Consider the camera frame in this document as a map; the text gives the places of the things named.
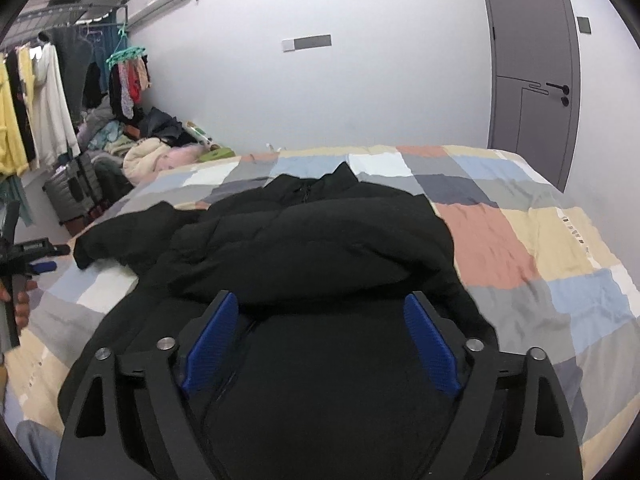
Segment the person's left hand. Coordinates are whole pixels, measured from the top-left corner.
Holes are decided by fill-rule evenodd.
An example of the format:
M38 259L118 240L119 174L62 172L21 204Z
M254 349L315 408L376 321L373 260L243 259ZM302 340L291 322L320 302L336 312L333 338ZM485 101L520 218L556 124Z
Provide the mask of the person's left hand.
M23 328L28 326L30 317L30 296L29 294L38 289L38 285L34 280L27 280L22 290L19 290L16 295L10 294L4 285L1 285L1 300L7 302L10 299L13 300L15 311L15 324L17 331L20 332Z

